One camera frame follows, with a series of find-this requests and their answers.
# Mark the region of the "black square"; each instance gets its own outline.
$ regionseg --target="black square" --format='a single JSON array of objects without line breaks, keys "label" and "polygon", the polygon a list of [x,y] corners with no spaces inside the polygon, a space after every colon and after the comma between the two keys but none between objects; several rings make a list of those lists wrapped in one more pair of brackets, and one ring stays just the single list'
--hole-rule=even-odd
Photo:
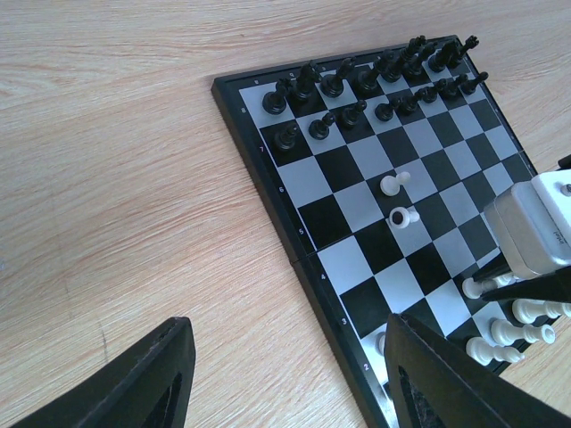
[{"label": "black square", "polygon": [[[389,99],[389,101],[392,101],[395,98],[404,99],[407,96],[412,96],[412,91],[410,89],[405,89],[404,91],[394,92],[392,94],[386,95],[386,97]],[[397,109],[396,115],[398,116],[402,125],[406,125],[408,123],[416,122],[417,120],[421,120],[421,119],[425,118],[425,113],[422,112],[422,109],[420,107],[417,107],[417,109],[411,114],[404,114],[399,109]]]},{"label": "black square", "polygon": [[288,120],[284,123],[278,123],[276,125],[270,125],[269,127],[260,129],[261,135],[264,137],[264,140],[276,161],[276,165],[279,167],[283,167],[288,163],[296,162],[297,160],[300,161],[301,159],[309,158],[312,155],[311,149],[308,146],[307,141],[305,141],[305,137],[302,132],[297,134],[297,137],[295,138],[295,146],[292,150],[282,152],[276,147],[276,144],[274,143],[276,135],[292,124],[296,125],[297,123],[295,120]]},{"label": "black square", "polygon": [[425,164],[426,170],[436,185],[438,192],[460,181],[456,169],[452,166],[444,150],[425,156],[422,158],[422,163]]},{"label": "black square", "polygon": [[433,241],[456,227],[439,193],[430,195],[422,201],[415,203],[414,208],[416,208],[418,214],[420,214],[422,223],[425,225]]},{"label": "black square", "polygon": [[339,131],[341,132],[341,135],[343,136],[345,142],[352,143],[354,141],[359,141],[362,140],[363,138],[367,138],[368,136],[373,136],[375,134],[375,131],[373,131],[373,128],[368,123],[368,119],[367,116],[365,116],[365,113],[361,113],[357,121],[357,124],[353,128],[347,128],[343,125],[343,122],[341,120],[341,114],[344,109],[349,109],[349,108],[351,108],[351,106],[346,105],[344,107],[338,107],[331,111],[335,115],[335,119],[337,121],[337,127],[339,128]]},{"label": "black square", "polygon": [[478,265],[474,263],[461,274],[454,276],[454,283],[456,284],[456,288],[458,289],[460,296],[462,296],[464,303],[466,303],[466,307],[472,315],[474,315],[478,310],[483,308],[488,303],[482,299],[469,299],[466,297],[466,294],[464,294],[464,291],[462,290],[462,283],[464,283],[464,280],[471,278],[478,269]]},{"label": "black square", "polygon": [[464,139],[458,130],[458,127],[454,123],[452,116],[447,111],[437,114],[432,118],[428,118],[428,122],[436,133],[436,136],[438,136],[443,147],[459,143]]},{"label": "black square", "polygon": [[454,77],[459,76],[460,74],[468,74],[470,72],[470,68],[466,64],[466,60],[462,60],[458,67],[455,69],[448,68],[450,74]]},{"label": "black square", "polygon": [[467,319],[460,327],[450,333],[446,339],[450,343],[458,346],[461,350],[466,352],[466,345],[473,337],[481,337],[480,331],[474,322],[474,319]]},{"label": "black square", "polygon": [[514,183],[520,183],[522,181],[529,181],[532,179],[532,173],[527,168],[524,160],[521,159],[519,153],[508,157],[503,162],[503,166],[506,167],[511,181]]},{"label": "black square", "polygon": [[351,234],[341,208],[331,194],[299,209],[318,250]]},{"label": "black square", "polygon": [[391,313],[374,277],[341,294],[341,300],[361,339],[386,323]]},{"label": "black square", "polygon": [[456,95],[453,96],[452,98],[443,98],[442,96],[441,96],[441,98],[443,99],[444,105],[446,106],[446,108],[448,110],[454,110],[454,109],[457,109],[463,105],[468,104],[466,102],[466,99],[460,93],[460,90],[458,90],[456,92]]},{"label": "black square", "polygon": [[347,80],[351,85],[351,89],[353,90],[353,93],[359,100],[367,100],[369,98],[373,98],[375,96],[380,96],[383,94],[383,89],[378,84],[378,82],[377,82],[377,87],[375,87],[375,89],[373,89],[372,91],[363,92],[360,89],[359,83],[357,82],[357,78],[362,72],[366,72],[369,70],[371,70],[371,68],[367,64],[361,65],[359,67],[355,67],[354,70],[351,73],[349,73],[349,76],[347,76]]},{"label": "black square", "polygon": [[483,212],[486,205],[492,202],[496,197],[496,193],[493,192],[490,183],[482,171],[466,178],[462,183],[464,183],[470,198],[472,198],[472,201],[474,201],[476,208],[478,208],[480,212]]},{"label": "black square", "polygon": [[480,164],[480,168],[488,169],[500,161],[496,151],[490,144],[490,140],[485,134],[480,134],[479,136],[473,136],[466,140],[470,151],[474,154],[474,157]]},{"label": "black square", "polygon": [[418,159],[418,153],[404,128],[386,131],[377,138],[395,168]]},{"label": "black square", "polygon": [[346,145],[315,156],[331,190],[339,192],[364,180]]},{"label": "black square", "polygon": [[492,106],[488,100],[478,101],[470,104],[470,109],[474,112],[476,119],[484,131],[496,128],[500,125],[500,120],[496,113],[493,111]]},{"label": "black square", "polygon": [[450,280],[448,269],[446,269],[433,243],[410,254],[407,261],[425,295]]},{"label": "black square", "polygon": [[432,310],[428,306],[426,299],[422,299],[417,301],[414,305],[410,308],[406,309],[403,314],[411,315],[424,324],[426,327],[430,328],[435,333],[444,337],[443,331],[440,329],[438,325],[438,321],[434,317]]},{"label": "black square", "polygon": [[379,273],[402,259],[401,249],[384,220],[361,229],[355,233],[355,238],[373,274]]},{"label": "black square", "polygon": [[385,172],[380,176],[370,178],[367,180],[367,184],[371,193],[375,196],[375,201],[377,201],[383,215],[387,218],[393,209],[397,207],[408,208],[412,205],[412,202],[404,189],[401,189],[395,196],[387,196],[384,194],[381,190],[381,180],[385,176],[394,177],[396,173],[394,171]]},{"label": "black square", "polygon": [[428,77],[428,74],[426,74],[425,69],[423,68],[422,71],[420,72],[420,75],[418,76],[414,76],[414,77],[407,77],[404,76],[404,79],[407,81],[407,83],[409,84],[409,87],[414,87],[414,86],[419,86],[419,85],[426,85],[427,83],[430,83],[430,77]]},{"label": "black square", "polygon": [[296,118],[308,116],[320,111],[323,111],[323,114],[327,112],[327,107],[316,87],[313,88],[310,98],[305,103],[298,101],[291,94],[287,96],[287,103],[289,104],[289,107],[292,109],[292,113]]},{"label": "black square", "polygon": [[476,260],[480,260],[483,256],[497,248],[488,226],[485,225],[480,216],[475,216],[462,226],[459,226],[458,229],[464,236],[464,240]]}]

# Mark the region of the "light wood surface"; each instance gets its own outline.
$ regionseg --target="light wood surface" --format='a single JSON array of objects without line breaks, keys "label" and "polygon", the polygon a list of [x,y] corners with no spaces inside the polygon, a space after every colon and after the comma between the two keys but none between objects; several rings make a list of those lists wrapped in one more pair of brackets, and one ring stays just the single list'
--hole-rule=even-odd
[{"label": "light wood surface", "polygon": [[[362,426],[211,97],[234,71],[476,34],[535,166],[569,153],[566,0],[30,2],[0,14],[0,425],[170,316],[187,426]],[[503,377],[571,415],[571,323]]]}]

